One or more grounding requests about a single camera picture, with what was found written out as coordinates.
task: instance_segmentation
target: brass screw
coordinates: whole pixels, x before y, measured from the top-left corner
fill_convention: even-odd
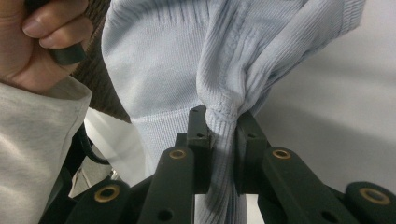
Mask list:
[[[119,194],[120,194],[120,186],[107,185],[95,192],[94,199],[99,203],[108,203],[113,199],[117,198]]]
[[[291,158],[291,155],[288,151],[277,149],[273,151],[273,155],[281,160],[287,160]]]
[[[175,149],[169,153],[169,156],[174,160],[180,160],[186,157],[186,152],[183,149]]]
[[[359,193],[361,196],[371,202],[371,203],[376,203],[376,204],[381,204],[381,205],[387,205],[390,204],[390,198],[384,194],[383,192],[376,190],[376,189],[370,189],[370,188],[362,188],[359,189]]]

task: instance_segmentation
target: person's arm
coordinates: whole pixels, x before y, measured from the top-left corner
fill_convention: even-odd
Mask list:
[[[51,0],[27,15],[24,0],[0,2],[0,220],[38,223],[91,92],[47,49],[82,43],[88,1]]]

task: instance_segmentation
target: knit garment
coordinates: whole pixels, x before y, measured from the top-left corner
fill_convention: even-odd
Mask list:
[[[196,197],[196,223],[246,223],[233,185],[238,117],[271,86],[356,28],[364,0],[113,0],[103,34],[106,67],[140,132],[148,175],[206,105],[215,139],[212,183]]]

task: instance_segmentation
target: black handle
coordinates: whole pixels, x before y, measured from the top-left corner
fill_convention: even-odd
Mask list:
[[[46,5],[50,0],[25,0],[28,13],[32,13],[38,8]],[[79,63],[85,59],[86,54],[81,44],[75,44],[65,49],[50,49],[50,55],[59,65],[69,65]]]

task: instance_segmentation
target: fingernail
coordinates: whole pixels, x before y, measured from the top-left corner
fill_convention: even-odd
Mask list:
[[[30,37],[35,38],[41,37],[45,32],[43,25],[36,20],[26,22],[23,25],[22,30]]]
[[[39,42],[40,42],[41,47],[46,48],[46,49],[48,49],[54,45],[53,38],[50,36],[47,38],[44,38],[44,39],[40,39]]]

